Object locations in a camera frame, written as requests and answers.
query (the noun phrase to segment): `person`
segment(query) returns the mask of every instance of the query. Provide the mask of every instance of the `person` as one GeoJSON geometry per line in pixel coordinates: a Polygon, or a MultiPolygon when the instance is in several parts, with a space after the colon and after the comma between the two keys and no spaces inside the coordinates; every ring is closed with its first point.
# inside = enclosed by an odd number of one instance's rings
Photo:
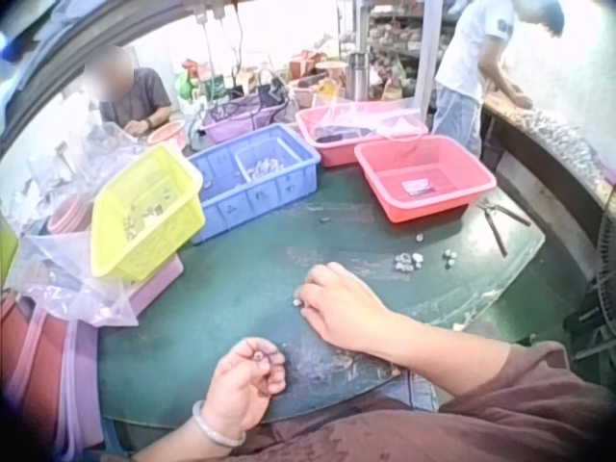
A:
{"type": "Polygon", "coordinates": [[[460,16],[453,39],[436,74],[436,115],[432,132],[481,154],[480,116],[487,82],[513,104],[531,109],[532,101],[501,68],[516,15],[562,35],[565,17],[558,0],[474,0],[460,16]]]}
{"type": "MultiPolygon", "coordinates": [[[[422,324],[390,311],[336,263],[311,270],[295,296],[301,316],[324,341],[401,365],[453,400],[438,413],[412,412],[395,401],[337,420],[274,423],[286,430],[252,434],[256,443],[236,449],[234,461],[563,461],[592,442],[609,416],[611,394],[569,372],[560,344],[512,346],[422,324]]],[[[204,404],[193,409],[196,417],[133,460],[228,457],[261,421],[271,397],[283,393],[284,365],[271,342],[242,340],[218,362],[204,404]]]]}
{"type": "Polygon", "coordinates": [[[99,87],[104,122],[114,122],[129,135],[140,137],[168,121],[171,100],[161,77],[148,67],[133,69],[130,56],[121,48],[101,50],[86,69],[99,87]]]}

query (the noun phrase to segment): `white t-shirt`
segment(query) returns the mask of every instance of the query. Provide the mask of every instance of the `white t-shirt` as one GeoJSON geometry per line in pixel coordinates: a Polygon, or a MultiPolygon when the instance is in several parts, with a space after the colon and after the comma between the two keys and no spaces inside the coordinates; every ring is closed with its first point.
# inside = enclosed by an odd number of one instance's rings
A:
{"type": "Polygon", "coordinates": [[[485,38],[498,37],[508,43],[513,35],[515,17],[511,0],[474,0],[458,20],[436,81],[482,102],[486,82],[478,65],[485,38]]]}

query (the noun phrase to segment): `hand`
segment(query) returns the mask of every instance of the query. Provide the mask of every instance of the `hand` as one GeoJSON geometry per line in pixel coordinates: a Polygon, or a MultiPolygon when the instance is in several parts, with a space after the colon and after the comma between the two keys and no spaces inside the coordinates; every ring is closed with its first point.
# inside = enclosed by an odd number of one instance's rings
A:
{"type": "Polygon", "coordinates": [[[519,108],[532,109],[532,100],[523,93],[514,94],[511,101],[519,108]]]}
{"type": "Polygon", "coordinates": [[[295,292],[303,316],[326,342],[375,354],[394,313],[357,276],[338,263],[314,267],[295,292]]]}
{"type": "Polygon", "coordinates": [[[145,120],[131,120],[124,127],[124,131],[133,137],[140,137],[149,128],[145,120]]]}
{"type": "Polygon", "coordinates": [[[272,395],[285,389],[285,357],[264,339],[244,339],[218,361],[201,409],[206,424],[239,439],[263,418],[272,395]]]}

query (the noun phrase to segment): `bracelet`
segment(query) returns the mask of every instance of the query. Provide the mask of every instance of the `bracelet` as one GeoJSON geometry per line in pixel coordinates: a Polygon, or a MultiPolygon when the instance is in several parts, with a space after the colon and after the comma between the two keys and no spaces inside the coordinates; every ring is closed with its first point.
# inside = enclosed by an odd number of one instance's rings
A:
{"type": "Polygon", "coordinates": [[[228,438],[224,435],[221,435],[217,431],[213,430],[210,426],[208,426],[203,418],[201,417],[201,407],[203,406],[203,399],[201,401],[197,401],[192,407],[192,417],[199,425],[199,429],[201,433],[208,439],[212,440],[214,443],[220,446],[224,446],[226,448],[239,448],[246,441],[246,433],[242,435],[242,438],[239,440],[234,440],[233,438],[228,438]]]}

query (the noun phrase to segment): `green table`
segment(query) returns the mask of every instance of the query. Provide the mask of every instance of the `green table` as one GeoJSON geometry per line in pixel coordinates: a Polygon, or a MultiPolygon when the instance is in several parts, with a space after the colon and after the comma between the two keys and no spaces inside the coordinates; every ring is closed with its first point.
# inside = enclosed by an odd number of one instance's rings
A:
{"type": "MultiPolygon", "coordinates": [[[[503,215],[503,258],[476,207],[393,225],[357,167],[321,172],[318,191],[284,209],[180,253],[184,274],[141,315],[139,327],[105,328],[99,388],[105,417],[174,427],[203,398],[219,357],[242,337],[263,336],[289,360],[288,390],[268,420],[329,406],[396,374],[384,362],[321,342],[293,306],[315,264],[337,261],[364,278],[391,309],[452,327],[489,307],[533,258],[543,233],[503,215]],[[418,243],[416,235],[423,233],[418,243]],[[457,252],[447,270],[443,252],[457,252]],[[420,252],[423,268],[394,270],[420,252]]],[[[490,200],[520,213],[502,191],[490,200]]]]}

